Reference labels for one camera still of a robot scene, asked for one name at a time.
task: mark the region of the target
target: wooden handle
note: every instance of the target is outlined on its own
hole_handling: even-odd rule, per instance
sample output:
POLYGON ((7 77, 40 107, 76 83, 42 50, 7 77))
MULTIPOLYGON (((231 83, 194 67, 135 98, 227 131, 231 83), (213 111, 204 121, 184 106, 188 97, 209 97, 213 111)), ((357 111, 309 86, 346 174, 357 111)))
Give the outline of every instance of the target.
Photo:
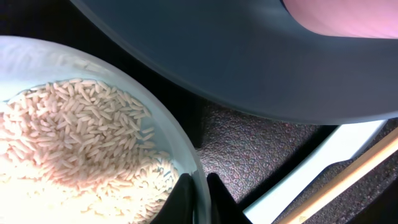
POLYGON ((396 150, 398 150, 398 128, 395 128, 390 134, 356 159, 331 180, 331 182, 323 186, 317 193, 282 219, 279 224, 303 223, 370 170, 379 165, 384 159, 396 152, 396 150))

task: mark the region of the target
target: white plate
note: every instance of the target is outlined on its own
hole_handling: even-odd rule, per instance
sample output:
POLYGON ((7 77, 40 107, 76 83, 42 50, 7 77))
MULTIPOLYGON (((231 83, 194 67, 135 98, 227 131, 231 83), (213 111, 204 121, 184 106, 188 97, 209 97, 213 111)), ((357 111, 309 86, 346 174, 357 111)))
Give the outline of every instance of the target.
POLYGON ((147 106, 152 118, 143 119, 142 128, 154 126, 157 149, 172 155, 180 173, 193 176, 197 191, 194 221, 210 223, 210 193, 195 149, 175 118, 152 93, 116 67, 79 50, 44 40, 0 37, 0 101, 33 86, 71 78, 102 80, 129 92, 147 106))

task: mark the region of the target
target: rice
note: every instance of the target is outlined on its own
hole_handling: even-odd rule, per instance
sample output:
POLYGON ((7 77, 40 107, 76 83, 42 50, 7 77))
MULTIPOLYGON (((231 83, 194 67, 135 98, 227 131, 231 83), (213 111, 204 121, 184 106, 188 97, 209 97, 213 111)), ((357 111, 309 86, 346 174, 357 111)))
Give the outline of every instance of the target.
POLYGON ((8 107, 0 114, 0 159, 11 164, 0 169, 0 198, 18 203, 0 217, 147 223, 178 180, 170 155, 152 150, 155 129, 141 130, 149 110, 115 86, 80 78, 47 83, 8 107))

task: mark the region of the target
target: bowl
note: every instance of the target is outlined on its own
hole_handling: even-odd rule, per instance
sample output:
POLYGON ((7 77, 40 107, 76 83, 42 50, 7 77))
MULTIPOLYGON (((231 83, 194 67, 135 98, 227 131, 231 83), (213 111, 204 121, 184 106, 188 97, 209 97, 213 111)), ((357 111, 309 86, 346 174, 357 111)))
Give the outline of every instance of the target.
POLYGON ((193 177, 196 190, 194 223, 209 223, 211 200, 205 173, 189 138, 147 89, 126 73, 92 55, 64 45, 24 37, 0 37, 0 101, 47 82, 84 78, 101 80, 130 93, 152 113, 142 129, 155 127, 157 150, 170 153, 180 174, 193 177))

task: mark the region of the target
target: pink object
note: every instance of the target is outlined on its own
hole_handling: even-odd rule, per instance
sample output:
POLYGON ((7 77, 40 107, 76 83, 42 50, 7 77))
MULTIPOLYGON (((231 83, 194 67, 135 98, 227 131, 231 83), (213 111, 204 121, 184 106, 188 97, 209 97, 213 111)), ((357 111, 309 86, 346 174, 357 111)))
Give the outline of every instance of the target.
POLYGON ((398 39, 398 0, 284 0, 294 19, 322 35, 398 39))

